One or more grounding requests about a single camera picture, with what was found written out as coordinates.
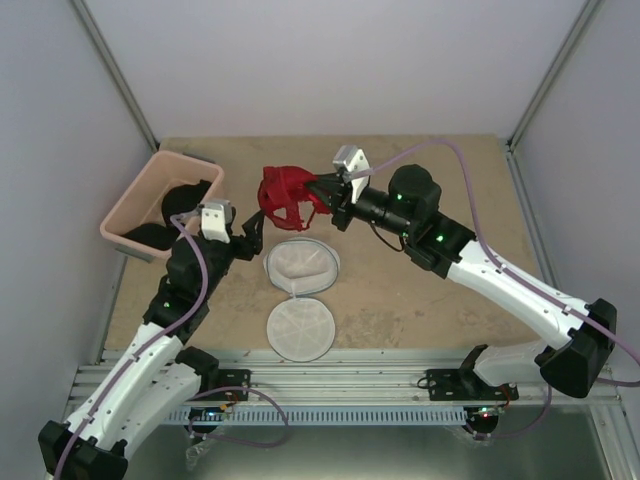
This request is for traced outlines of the red bra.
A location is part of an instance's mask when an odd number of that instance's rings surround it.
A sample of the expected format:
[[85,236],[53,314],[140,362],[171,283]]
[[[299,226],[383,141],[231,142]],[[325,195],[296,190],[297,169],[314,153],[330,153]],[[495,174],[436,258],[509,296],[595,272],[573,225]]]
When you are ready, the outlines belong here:
[[[297,166],[266,166],[263,168],[257,200],[261,211],[281,230],[308,230],[316,214],[329,215],[330,208],[314,193],[309,184],[319,176]],[[310,203],[312,213],[304,220],[300,205]]]

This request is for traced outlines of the white mesh laundry bag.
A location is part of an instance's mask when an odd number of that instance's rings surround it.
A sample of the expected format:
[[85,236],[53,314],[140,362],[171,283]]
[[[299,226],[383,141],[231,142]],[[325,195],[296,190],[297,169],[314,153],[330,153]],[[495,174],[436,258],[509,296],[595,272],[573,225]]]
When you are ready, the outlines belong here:
[[271,348],[296,363],[315,361],[332,347],[336,323],[317,295],[337,281],[341,261],[326,243],[295,237],[276,244],[264,257],[269,282],[288,295],[270,312],[266,334]]

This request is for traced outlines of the pink plastic bin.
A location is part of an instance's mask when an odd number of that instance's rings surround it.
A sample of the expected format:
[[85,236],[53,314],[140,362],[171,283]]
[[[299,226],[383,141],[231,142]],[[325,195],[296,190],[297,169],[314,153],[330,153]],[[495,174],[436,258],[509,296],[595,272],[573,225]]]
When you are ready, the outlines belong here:
[[166,259],[178,234],[169,217],[222,197],[224,177],[215,163],[161,150],[107,214],[100,233],[132,256]]

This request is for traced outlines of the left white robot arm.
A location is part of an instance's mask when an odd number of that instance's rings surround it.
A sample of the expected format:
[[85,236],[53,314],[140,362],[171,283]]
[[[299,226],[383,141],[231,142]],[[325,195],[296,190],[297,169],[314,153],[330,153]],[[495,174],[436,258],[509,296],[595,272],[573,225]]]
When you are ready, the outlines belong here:
[[225,382],[214,356],[188,346],[209,312],[208,301],[236,260],[263,247],[264,215],[232,232],[232,219],[189,234],[180,231],[158,290],[134,339],[97,389],[65,421],[49,421],[38,435],[52,479],[121,479],[130,457],[176,407],[241,385]]

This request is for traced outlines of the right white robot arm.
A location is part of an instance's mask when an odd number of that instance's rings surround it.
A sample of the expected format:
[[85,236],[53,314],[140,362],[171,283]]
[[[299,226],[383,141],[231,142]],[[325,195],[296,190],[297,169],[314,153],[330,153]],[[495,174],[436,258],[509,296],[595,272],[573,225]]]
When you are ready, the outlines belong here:
[[464,395],[481,399],[494,387],[527,379],[542,379],[573,398],[589,394],[614,349],[617,310],[611,303],[560,292],[482,245],[479,231],[440,212],[441,188],[416,164],[397,169],[386,191],[338,174],[306,186],[339,230],[358,219],[397,235],[415,265],[476,291],[539,336],[512,347],[475,347],[458,376]]

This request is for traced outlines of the black bra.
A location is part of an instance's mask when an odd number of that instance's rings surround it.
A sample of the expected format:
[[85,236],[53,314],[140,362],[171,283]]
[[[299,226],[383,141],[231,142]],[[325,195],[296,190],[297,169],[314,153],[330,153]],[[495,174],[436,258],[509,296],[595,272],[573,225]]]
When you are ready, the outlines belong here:
[[160,204],[162,221],[142,223],[122,237],[157,250],[169,250],[179,236],[179,230],[170,218],[193,211],[211,185],[210,181],[200,180],[197,184],[183,184],[170,189]]

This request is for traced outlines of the crumpled clear plastic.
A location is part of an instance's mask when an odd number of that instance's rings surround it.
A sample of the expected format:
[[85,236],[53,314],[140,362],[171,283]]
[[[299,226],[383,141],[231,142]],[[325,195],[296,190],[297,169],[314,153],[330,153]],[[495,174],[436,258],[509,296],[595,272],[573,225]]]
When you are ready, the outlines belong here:
[[210,439],[193,438],[190,440],[190,445],[185,451],[185,468],[188,472],[193,471],[199,461],[209,453],[211,445]]

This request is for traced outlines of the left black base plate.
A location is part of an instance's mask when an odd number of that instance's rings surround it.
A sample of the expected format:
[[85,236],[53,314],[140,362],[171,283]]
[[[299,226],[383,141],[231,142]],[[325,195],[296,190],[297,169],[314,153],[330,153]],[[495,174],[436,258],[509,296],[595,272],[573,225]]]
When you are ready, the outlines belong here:
[[244,402],[249,396],[245,388],[251,386],[251,376],[252,372],[249,369],[215,369],[211,373],[205,373],[192,400]]

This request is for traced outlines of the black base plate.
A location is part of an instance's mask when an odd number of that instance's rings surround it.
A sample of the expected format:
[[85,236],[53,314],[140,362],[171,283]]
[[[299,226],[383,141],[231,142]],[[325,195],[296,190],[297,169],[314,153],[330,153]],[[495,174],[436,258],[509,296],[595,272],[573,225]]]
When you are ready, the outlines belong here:
[[432,401],[478,400],[480,387],[476,376],[467,369],[429,369],[426,387]]
[[251,376],[252,372],[249,369],[215,369],[211,373],[205,373],[192,400],[244,402],[249,396],[245,388],[251,386]]

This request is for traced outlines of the aluminium rail frame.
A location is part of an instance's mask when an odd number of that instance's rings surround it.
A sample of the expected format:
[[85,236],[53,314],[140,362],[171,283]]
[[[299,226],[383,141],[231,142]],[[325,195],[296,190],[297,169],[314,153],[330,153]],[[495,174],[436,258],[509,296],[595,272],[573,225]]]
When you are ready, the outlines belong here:
[[[274,407],[282,417],[281,426],[291,428],[282,408],[287,406],[441,406],[462,407],[467,414],[464,428],[473,438],[495,441],[498,418],[523,406],[539,406],[543,415],[556,407],[587,407],[610,473],[616,478],[634,479],[639,460],[633,443],[622,437],[617,423],[623,416],[614,389],[598,383],[584,398],[557,392],[541,379],[486,385],[478,380],[478,400],[432,401],[426,387],[429,369],[467,369],[466,360],[455,351],[437,350],[335,350],[308,363],[287,361],[268,350],[204,351],[219,361],[219,369],[249,369],[249,394],[244,402],[188,400],[176,407],[219,408],[230,413],[239,406]],[[106,351],[95,366],[80,368],[64,413],[64,421],[97,389],[124,353]],[[195,435],[211,437],[221,428],[233,426],[188,427]]]

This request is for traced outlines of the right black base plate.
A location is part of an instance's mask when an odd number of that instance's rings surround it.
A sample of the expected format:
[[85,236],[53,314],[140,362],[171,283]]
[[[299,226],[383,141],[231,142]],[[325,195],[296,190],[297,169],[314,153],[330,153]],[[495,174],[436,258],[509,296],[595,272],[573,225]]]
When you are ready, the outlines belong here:
[[467,369],[429,369],[426,387],[432,401],[478,400],[480,387],[476,376]]

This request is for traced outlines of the left frame post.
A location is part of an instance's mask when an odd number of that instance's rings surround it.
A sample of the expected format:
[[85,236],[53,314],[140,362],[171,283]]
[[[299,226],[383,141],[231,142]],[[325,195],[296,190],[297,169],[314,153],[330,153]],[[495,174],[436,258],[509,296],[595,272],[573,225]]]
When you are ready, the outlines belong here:
[[84,0],[70,0],[69,4],[77,16],[82,28],[96,51],[119,97],[123,101],[137,130],[152,152],[157,152],[160,146],[149,122],[146,119],[133,91],[131,90],[118,62],[113,55],[108,42],[102,33],[89,5]]

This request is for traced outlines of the frame post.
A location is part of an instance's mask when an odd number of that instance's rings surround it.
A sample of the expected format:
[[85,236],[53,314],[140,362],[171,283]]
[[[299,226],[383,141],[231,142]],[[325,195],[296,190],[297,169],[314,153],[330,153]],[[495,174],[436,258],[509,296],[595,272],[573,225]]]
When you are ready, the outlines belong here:
[[102,33],[89,5],[84,0],[70,0],[69,4],[77,16],[82,28],[96,51],[119,97],[123,101],[137,130],[152,152],[157,152],[160,146],[149,122],[146,119],[133,91],[131,90],[118,62],[113,55],[108,42]]
[[518,148],[604,4],[603,0],[587,0],[583,2],[576,19],[562,40],[524,113],[518,120],[510,137],[504,142],[509,152],[513,153]]

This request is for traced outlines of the right frame post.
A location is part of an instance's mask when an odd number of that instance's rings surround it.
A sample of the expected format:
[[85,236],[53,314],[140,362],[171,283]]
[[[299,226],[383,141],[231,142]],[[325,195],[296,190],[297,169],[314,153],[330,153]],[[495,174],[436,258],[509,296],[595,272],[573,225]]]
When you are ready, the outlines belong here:
[[518,120],[510,137],[504,142],[509,152],[513,153],[518,148],[604,4],[603,0],[587,0],[583,2],[576,19],[562,40],[524,113]]

